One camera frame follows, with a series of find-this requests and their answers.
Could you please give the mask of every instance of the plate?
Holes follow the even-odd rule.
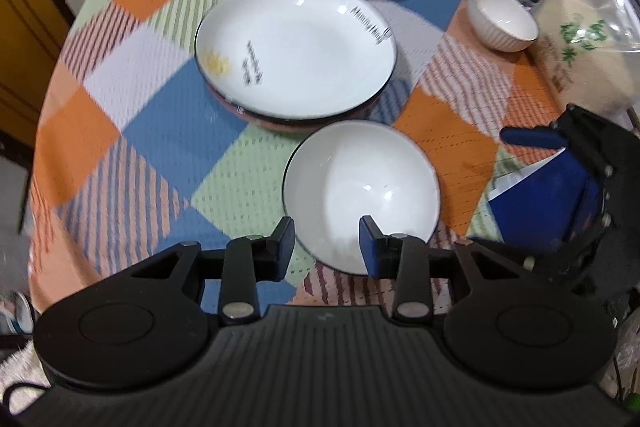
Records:
[[[365,0],[223,0],[200,23],[195,55],[238,112],[318,120],[377,97],[396,42]]]
[[[318,261],[366,275],[358,222],[372,216],[383,233],[428,241],[440,215],[436,172],[404,134],[379,123],[328,125],[300,144],[282,182],[296,237]]]

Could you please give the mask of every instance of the wooden cabinet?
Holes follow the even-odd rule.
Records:
[[[63,0],[0,0],[0,132],[30,147],[72,20]]]

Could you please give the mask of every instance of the patchwork tablecloth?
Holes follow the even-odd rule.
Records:
[[[268,234],[280,219],[282,174],[301,137],[247,124],[210,95],[193,39],[218,1],[84,4],[38,130],[30,266],[38,309],[178,241],[219,248]],[[478,43],[464,0],[369,1],[399,55],[368,118],[410,136],[435,166],[442,213],[431,244],[499,238],[486,198],[492,179],[546,153],[504,146],[498,131],[548,123],[558,114],[552,99],[524,54]],[[262,306],[392,299],[389,281],[338,273],[299,246],[286,281],[259,283],[258,292]],[[207,283],[204,309],[216,302],[216,283]]]

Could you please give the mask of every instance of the yellow flower design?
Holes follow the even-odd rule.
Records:
[[[231,70],[231,64],[229,59],[223,57],[215,51],[208,51],[204,55],[204,67],[209,73],[216,76],[222,76]]]

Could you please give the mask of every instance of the bag of rice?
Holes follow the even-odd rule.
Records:
[[[633,0],[543,0],[530,54],[561,108],[614,117],[640,100],[640,19]]]

